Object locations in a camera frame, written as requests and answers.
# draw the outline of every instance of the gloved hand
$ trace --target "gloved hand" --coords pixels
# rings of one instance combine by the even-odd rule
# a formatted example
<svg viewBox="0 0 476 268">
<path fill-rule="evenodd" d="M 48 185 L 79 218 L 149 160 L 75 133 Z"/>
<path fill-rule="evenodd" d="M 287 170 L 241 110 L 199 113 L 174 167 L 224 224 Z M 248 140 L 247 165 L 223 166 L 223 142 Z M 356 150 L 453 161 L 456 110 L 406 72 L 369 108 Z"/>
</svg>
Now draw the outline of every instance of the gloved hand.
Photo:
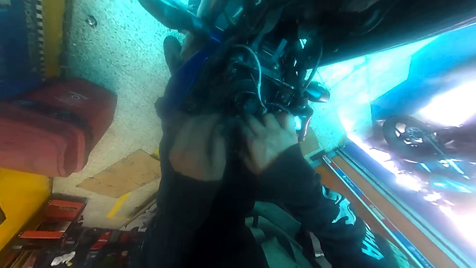
<svg viewBox="0 0 476 268">
<path fill-rule="evenodd" d="M 245 163 L 254 174 L 265 171 L 279 155 L 298 143 L 294 128 L 294 117 L 288 113 L 276 117 L 268 113 L 263 117 L 264 125 L 253 116 L 248 118 L 248 126 L 243 126 L 243 134 L 248 145 Z"/>
<path fill-rule="evenodd" d="M 219 119 L 218 114 L 201 115 L 183 124 L 169 154 L 176 172 L 203 182 L 222 179 L 227 155 Z"/>
</svg>

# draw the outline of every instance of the motorcycle mirror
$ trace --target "motorcycle mirror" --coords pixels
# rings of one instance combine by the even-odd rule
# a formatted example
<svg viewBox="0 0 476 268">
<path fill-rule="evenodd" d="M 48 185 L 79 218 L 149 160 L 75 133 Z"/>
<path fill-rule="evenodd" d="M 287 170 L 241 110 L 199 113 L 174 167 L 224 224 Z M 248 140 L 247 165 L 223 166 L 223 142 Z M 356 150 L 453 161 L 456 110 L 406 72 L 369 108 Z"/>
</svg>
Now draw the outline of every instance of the motorcycle mirror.
<svg viewBox="0 0 476 268">
<path fill-rule="evenodd" d="M 330 93 L 318 82 L 312 81 L 307 87 L 305 94 L 307 98 L 314 103 L 326 103 L 329 101 Z"/>
<path fill-rule="evenodd" d="M 178 0 L 139 0 L 147 12 L 167 28 L 209 36 L 209 27 Z"/>
</svg>

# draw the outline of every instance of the bolt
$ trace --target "bolt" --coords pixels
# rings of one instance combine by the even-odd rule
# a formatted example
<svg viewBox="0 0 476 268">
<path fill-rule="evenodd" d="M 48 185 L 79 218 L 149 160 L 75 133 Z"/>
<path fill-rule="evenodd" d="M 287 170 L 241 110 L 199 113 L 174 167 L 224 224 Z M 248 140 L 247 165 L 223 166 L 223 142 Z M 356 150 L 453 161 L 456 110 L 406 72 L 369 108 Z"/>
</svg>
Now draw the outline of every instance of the bolt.
<svg viewBox="0 0 476 268">
<path fill-rule="evenodd" d="M 93 28 L 95 28 L 98 25 L 98 21 L 93 15 L 88 15 L 88 18 L 85 20 L 85 22 Z"/>
</svg>

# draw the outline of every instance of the cable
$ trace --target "cable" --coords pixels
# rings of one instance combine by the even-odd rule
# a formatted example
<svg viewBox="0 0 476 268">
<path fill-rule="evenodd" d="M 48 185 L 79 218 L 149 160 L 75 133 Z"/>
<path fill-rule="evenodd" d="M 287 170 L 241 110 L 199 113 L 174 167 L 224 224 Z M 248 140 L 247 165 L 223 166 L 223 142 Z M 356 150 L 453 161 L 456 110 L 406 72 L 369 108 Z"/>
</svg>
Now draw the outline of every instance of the cable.
<svg viewBox="0 0 476 268">
<path fill-rule="evenodd" d="M 257 91 L 258 99 L 259 99 L 259 102 L 261 103 L 261 106 L 263 106 L 263 108 L 266 108 L 265 105 L 263 104 L 263 101 L 261 100 L 261 64 L 259 63 L 256 53 L 251 48 L 245 45 L 234 45 L 233 47 L 244 48 L 245 50 L 250 52 L 251 55 L 253 56 L 253 59 L 255 59 L 256 65 L 258 67 L 258 83 L 256 84 L 256 91 Z"/>
<path fill-rule="evenodd" d="M 321 62 L 321 58 L 322 58 L 322 51 L 323 51 L 323 47 L 322 47 L 322 44 L 321 44 L 321 51 L 320 51 L 320 53 L 319 53 L 319 57 L 317 58 L 317 63 L 316 63 L 316 65 L 314 66 L 314 68 L 312 68 L 311 75 L 310 75 L 309 78 L 307 79 L 306 83 L 304 83 L 304 86 L 302 87 L 302 90 L 301 90 L 302 93 L 303 93 L 304 91 L 306 91 L 306 89 L 307 89 L 307 87 L 309 86 L 309 84 L 311 84 L 312 78 L 314 77 L 314 75 L 315 75 L 316 72 L 317 72 L 317 68 L 319 67 L 319 63 Z"/>
</svg>

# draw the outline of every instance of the motorcycle wheel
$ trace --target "motorcycle wheel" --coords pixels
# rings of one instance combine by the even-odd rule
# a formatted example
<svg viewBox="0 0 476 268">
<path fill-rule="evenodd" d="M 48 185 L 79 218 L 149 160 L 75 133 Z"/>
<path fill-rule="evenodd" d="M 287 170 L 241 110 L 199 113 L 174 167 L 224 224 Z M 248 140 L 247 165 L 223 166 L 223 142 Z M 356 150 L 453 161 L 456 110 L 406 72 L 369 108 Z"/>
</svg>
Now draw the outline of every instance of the motorcycle wheel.
<svg viewBox="0 0 476 268">
<path fill-rule="evenodd" d="M 426 141 L 431 138 L 433 144 L 438 145 L 432 130 L 411 116 L 386 119 L 383 124 L 383 134 L 390 149 L 401 158 L 424 162 L 440 157 L 434 146 Z"/>
</svg>

